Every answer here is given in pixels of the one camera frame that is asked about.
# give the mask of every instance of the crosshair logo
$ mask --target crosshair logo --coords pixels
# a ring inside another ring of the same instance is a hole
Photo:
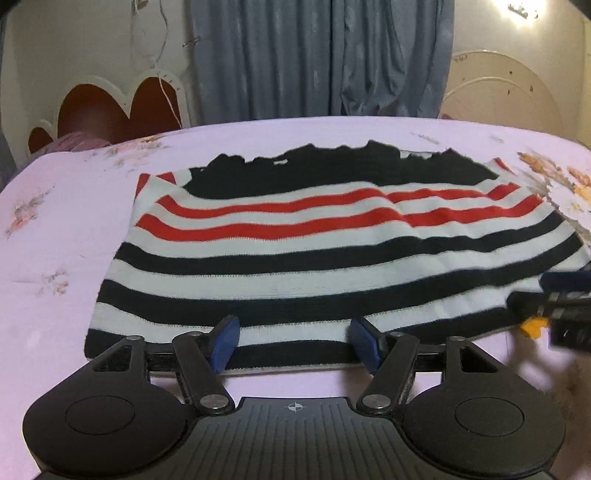
[[[305,406],[303,406],[301,403],[298,402],[293,402],[290,403],[288,406],[286,406],[286,408],[289,408],[293,413],[296,413],[298,411],[300,411],[302,408],[305,408]]]

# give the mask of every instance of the red stripe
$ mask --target red stripe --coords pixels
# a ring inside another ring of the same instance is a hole
[[[163,180],[169,181],[173,185],[176,185],[177,184],[177,179],[174,178],[174,174],[171,171],[168,171],[166,173],[161,173],[160,175],[156,175],[156,176],[159,179],[163,179]]]
[[[296,236],[313,235],[315,233],[335,230],[348,230],[380,225],[385,222],[407,222],[413,227],[437,226],[448,222],[472,223],[491,218],[516,218],[527,215],[542,200],[537,195],[530,195],[511,208],[490,206],[466,210],[438,208],[425,213],[408,213],[402,215],[396,210],[380,207],[358,215],[339,218],[323,218],[294,225],[261,225],[257,223],[235,223],[201,230],[179,230],[162,223],[153,215],[146,214],[136,226],[150,232],[163,240],[173,242],[207,242],[222,238],[257,238],[261,240],[279,240]]]
[[[511,169],[510,169],[510,168],[509,168],[507,165],[505,165],[505,162],[503,162],[503,161],[502,161],[502,160],[501,160],[499,157],[493,158],[493,160],[494,160],[494,161],[495,161],[495,163],[496,163],[498,166],[500,166],[500,168],[502,168],[503,170],[506,170],[506,171],[508,171],[509,173],[513,173],[513,172],[511,171]]]
[[[139,193],[146,186],[146,184],[148,183],[148,180],[149,179],[150,179],[150,175],[149,174],[147,174],[147,173],[140,173],[139,174],[138,185],[135,188],[135,198],[138,197]]]
[[[307,197],[293,202],[285,203],[254,203],[251,205],[230,205],[227,207],[212,209],[191,209],[180,206],[172,197],[166,195],[158,203],[167,209],[170,213],[184,218],[206,219],[215,218],[230,213],[241,212],[266,212],[266,213],[294,213],[300,210],[313,207],[342,206],[359,202],[372,197],[381,197],[392,203],[403,202],[405,200],[420,200],[428,197],[439,197],[444,200],[456,200],[461,198],[481,198],[488,197],[491,200],[501,200],[519,188],[519,185],[513,183],[499,185],[489,193],[482,193],[477,190],[447,189],[430,190],[420,189],[413,192],[393,192],[386,195],[379,189],[359,189],[347,193],[333,195],[318,195]]]

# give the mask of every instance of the yellow part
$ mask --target yellow part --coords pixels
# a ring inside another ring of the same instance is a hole
[[[575,195],[579,195],[582,199],[588,203],[591,202],[591,187],[580,187],[579,185],[574,186]]]
[[[530,338],[540,338],[542,328],[548,328],[549,322],[545,317],[530,317],[521,325],[521,331]]]

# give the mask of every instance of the pink bedsheet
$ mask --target pink bedsheet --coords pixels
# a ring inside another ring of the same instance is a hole
[[[85,363],[83,342],[96,293],[129,225],[139,173],[207,164],[220,153],[247,160],[313,143],[364,145],[367,140],[411,151],[454,148],[476,161],[517,152],[568,157],[589,170],[591,153],[551,135],[456,121],[413,118],[311,118],[198,127],[100,150],[45,155],[0,193],[0,474],[30,480],[38,469],[22,439],[28,406]],[[478,342],[536,387],[561,401],[569,436],[554,471],[560,479],[590,475],[591,382],[586,357],[550,351],[520,333]],[[246,395],[356,398],[361,369],[228,378],[236,400]],[[420,390],[432,384],[421,376]]]

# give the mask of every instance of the cable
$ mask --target cable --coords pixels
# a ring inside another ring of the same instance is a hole
[[[138,1],[139,0],[132,0],[132,8],[133,8],[132,14],[131,14],[131,47],[132,47],[132,51],[134,50],[133,30],[134,30],[134,25],[135,25],[135,19],[138,16]],[[159,0],[159,8],[160,8],[160,15],[162,16],[162,19],[164,20],[164,25],[165,25],[165,29],[166,29],[164,41],[162,42],[162,47],[160,48],[160,52],[156,58],[150,57],[148,55],[144,55],[143,53],[140,53],[140,55],[142,55],[143,58],[145,58],[147,60],[150,59],[152,61],[152,65],[153,65],[154,70],[156,71],[156,76],[158,77],[158,83],[160,84],[160,89],[162,90],[162,94],[164,95],[164,98],[166,98],[166,102],[168,103],[168,106],[170,107],[170,111],[172,112],[174,119],[178,123],[178,127],[182,129],[183,124],[179,120],[176,112],[174,111],[173,103],[170,100],[170,98],[168,97],[166,90],[164,90],[164,85],[162,84],[162,78],[160,77],[160,72],[158,71],[158,62],[160,61],[160,59],[162,58],[162,55],[164,54],[164,47],[166,46],[166,42],[168,41],[168,18],[166,16],[166,13],[164,12],[163,0]],[[142,32],[144,33],[144,36],[147,36],[146,31],[144,29],[142,29]]]
[[[166,101],[168,102],[168,106],[170,107],[170,111],[173,113],[174,119],[178,123],[178,127],[182,130],[183,125],[181,124],[181,121],[178,119],[177,114],[174,111],[173,103],[170,101],[170,98],[168,98],[168,94],[164,90],[164,85],[162,85],[162,79],[160,78],[160,74],[158,73],[158,70],[156,70],[156,76],[158,77],[158,82],[160,83],[160,90],[162,90],[162,93],[164,94],[164,98],[166,98]]]

